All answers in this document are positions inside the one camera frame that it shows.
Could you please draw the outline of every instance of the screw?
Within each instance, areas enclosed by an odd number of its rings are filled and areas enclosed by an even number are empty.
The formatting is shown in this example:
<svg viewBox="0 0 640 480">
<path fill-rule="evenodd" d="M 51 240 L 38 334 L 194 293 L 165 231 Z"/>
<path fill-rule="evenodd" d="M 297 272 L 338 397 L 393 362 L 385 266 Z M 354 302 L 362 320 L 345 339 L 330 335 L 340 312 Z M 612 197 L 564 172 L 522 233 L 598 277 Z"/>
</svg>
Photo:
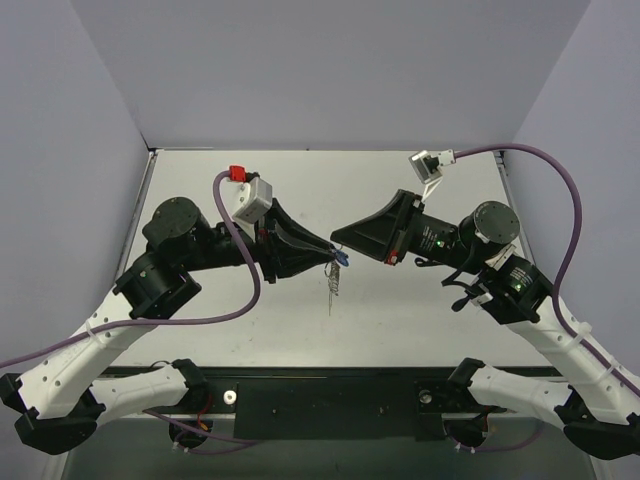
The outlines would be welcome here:
<svg viewBox="0 0 640 480">
<path fill-rule="evenodd" d="M 418 398 L 420 400 L 420 403 L 423 403 L 425 405 L 433 401 L 433 397 L 431 396 L 429 390 L 421 390 L 418 394 Z"/>
</svg>

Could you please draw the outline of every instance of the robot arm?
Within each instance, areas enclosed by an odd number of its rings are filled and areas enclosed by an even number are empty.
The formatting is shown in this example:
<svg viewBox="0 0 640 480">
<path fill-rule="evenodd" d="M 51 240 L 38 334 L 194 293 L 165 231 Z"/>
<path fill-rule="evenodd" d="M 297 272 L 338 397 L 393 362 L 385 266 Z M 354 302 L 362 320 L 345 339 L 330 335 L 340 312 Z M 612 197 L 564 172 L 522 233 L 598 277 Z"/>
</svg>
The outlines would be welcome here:
<svg viewBox="0 0 640 480">
<path fill-rule="evenodd" d="M 235 228 L 275 283 L 336 258 L 333 246 L 293 221 L 257 174 L 232 167 L 236 181 Z M 201 290 L 189 272 L 245 262 L 224 223 L 210 227 L 187 198 L 162 203 L 142 230 L 146 252 L 120 276 L 101 306 L 75 332 L 88 338 L 60 349 L 22 375 L 0 379 L 0 398 L 18 411 L 23 443 L 50 454 L 68 451 L 98 426 L 157 406 L 206 405 L 208 384 L 190 360 L 176 360 L 150 373 L 97 379 L 135 341 L 168 319 Z M 114 321 L 130 325 L 100 331 Z"/>
<path fill-rule="evenodd" d="M 455 270 L 443 286 L 464 288 L 468 303 L 533 345 L 567 383 L 522 378 L 478 360 L 466 359 L 449 380 L 452 395 L 471 394 L 480 404 L 526 413 L 562 428 L 575 445 L 602 459 L 640 453 L 640 378 L 623 367 L 560 300 L 571 331 L 556 316 L 551 282 L 511 244 L 520 232 L 515 213 L 499 202 L 485 202 L 459 225 L 423 214 L 424 200 L 442 181 L 442 167 L 455 163 L 452 151 L 419 152 L 410 161 L 425 184 L 422 196 L 399 190 L 380 212 L 336 230 L 331 240 L 378 261 L 395 265 L 407 253 L 416 265 L 447 265 Z M 477 275 L 471 284 L 461 273 Z"/>
</svg>

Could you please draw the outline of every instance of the gray wall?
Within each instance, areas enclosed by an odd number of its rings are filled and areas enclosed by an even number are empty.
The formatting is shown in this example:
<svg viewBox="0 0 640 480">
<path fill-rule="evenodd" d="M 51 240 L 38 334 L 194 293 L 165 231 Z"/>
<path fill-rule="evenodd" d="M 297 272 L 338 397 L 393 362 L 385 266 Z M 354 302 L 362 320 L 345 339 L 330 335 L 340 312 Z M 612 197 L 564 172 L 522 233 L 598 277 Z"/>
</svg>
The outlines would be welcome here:
<svg viewBox="0 0 640 480">
<path fill-rule="evenodd" d="M 72 0 L 152 147 L 511 139 L 588 0 Z"/>
<path fill-rule="evenodd" d="M 68 0 L 3 2 L 0 65 L 0 357 L 7 359 L 67 337 L 100 302 L 147 152 Z M 46 456 L 20 444 L 15 418 L 0 408 L 0 478 L 40 478 Z"/>
<path fill-rule="evenodd" d="M 573 174 L 584 230 L 563 295 L 618 360 L 640 372 L 640 2 L 594 0 L 516 140 Z M 508 161 L 538 264 L 555 275 L 572 214 L 561 181 L 532 157 Z M 621 462 L 637 478 L 640 459 Z"/>
</svg>

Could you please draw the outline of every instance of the blue object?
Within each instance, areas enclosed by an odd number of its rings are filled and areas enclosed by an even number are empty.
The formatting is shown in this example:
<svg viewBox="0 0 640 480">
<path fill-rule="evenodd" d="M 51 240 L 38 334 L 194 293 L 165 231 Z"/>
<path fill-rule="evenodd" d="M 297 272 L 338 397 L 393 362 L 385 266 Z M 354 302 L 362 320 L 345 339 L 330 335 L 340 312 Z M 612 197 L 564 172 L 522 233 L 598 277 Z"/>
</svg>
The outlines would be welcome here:
<svg viewBox="0 0 640 480">
<path fill-rule="evenodd" d="M 336 258 L 336 262 L 338 262 L 343 267 L 349 266 L 349 255 L 344 253 L 342 250 L 333 250 L 333 255 Z"/>
</svg>

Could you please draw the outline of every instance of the white tabletop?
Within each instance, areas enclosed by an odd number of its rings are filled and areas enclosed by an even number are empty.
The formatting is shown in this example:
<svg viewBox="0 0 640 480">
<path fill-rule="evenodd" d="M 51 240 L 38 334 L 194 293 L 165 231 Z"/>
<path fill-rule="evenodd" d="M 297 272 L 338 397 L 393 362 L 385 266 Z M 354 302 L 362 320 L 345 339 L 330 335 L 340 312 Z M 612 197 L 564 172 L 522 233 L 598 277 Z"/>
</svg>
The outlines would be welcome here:
<svg viewBox="0 0 640 480">
<path fill-rule="evenodd" d="M 142 227 L 168 198 L 188 197 L 210 224 L 219 222 L 212 182 L 229 165 L 260 172 L 285 211 L 328 240 L 333 230 L 377 212 L 397 189 L 422 191 L 407 160 L 411 153 L 161 150 L 128 265 L 144 252 Z M 223 198 L 230 192 L 223 184 Z M 457 224 L 485 200 L 508 202 L 492 154 L 446 167 L 425 213 Z M 549 365 L 483 311 L 469 305 L 453 313 L 450 306 L 463 292 L 440 285 L 451 272 L 447 267 L 416 268 L 412 255 L 390 267 L 346 251 L 351 266 L 342 269 L 331 316 L 319 266 L 295 279 L 263 283 L 260 302 L 242 318 L 201 327 L 159 327 L 114 364 L 190 358 L 200 366 L 220 367 L 451 367 L 474 357 L 496 366 Z M 193 277 L 203 290 L 174 318 L 231 312 L 251 296 L 245 266 L 195 272 Z"/>
</svg>

